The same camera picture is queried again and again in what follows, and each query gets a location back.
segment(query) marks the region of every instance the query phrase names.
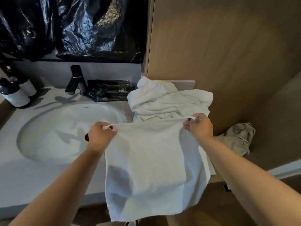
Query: wooden cabinet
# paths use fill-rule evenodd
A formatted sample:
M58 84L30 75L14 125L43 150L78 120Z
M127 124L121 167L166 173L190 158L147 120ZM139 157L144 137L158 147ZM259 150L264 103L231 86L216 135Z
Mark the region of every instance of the wooden cabinet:
M213 93L215 133L301 70L301 0L150 0L145 75Z

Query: white countertop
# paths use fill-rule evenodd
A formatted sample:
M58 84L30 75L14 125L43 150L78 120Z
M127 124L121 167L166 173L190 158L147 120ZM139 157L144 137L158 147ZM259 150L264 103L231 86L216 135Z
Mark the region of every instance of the white countertop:
M65 93L65 89L54 87L48 89L49 91L42 90L47 93L36 98L31 107L17 109L0 130L0 208L28 204L69 165L51 165L32 161L25 158L17 147L18 133L31 118L46 110L74 101L93 103L90 99L79 95L79 90L71 96ZM130 110L127 101L104 103L121 110L127 121L132 122L134 113ZM102 157L86 195L104 193L104 185L105 160Z

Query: folded white towel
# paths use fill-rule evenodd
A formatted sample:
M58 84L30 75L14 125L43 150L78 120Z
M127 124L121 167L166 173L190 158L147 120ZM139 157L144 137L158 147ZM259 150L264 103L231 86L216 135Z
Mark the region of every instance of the folded white towel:
M205 153L183 128L186 119L112 125L118 133L105 151L111 221L173 215L198 203L210 171Z
M178 118L194 113L209 114L213 94L200 89L178 91L174 84L142 77L138 89L128 94L135 121Z

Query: white sink basin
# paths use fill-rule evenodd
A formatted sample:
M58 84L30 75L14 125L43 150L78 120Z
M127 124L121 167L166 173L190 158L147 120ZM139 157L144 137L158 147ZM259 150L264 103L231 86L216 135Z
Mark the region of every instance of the white sink basin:
M32 118L21 128L17 145L22 155L34 161L71 163L86 149L85 135L97 121L127 122L119 109L106 103L71 103Z

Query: gray cloth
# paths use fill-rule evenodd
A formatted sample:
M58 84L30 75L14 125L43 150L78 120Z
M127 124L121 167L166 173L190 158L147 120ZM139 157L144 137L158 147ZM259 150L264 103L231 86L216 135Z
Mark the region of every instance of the gray cloth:
M255 129L251 123L238 123L215 138L232 149L236 154L243 156L250 153L249 146L254 135Z

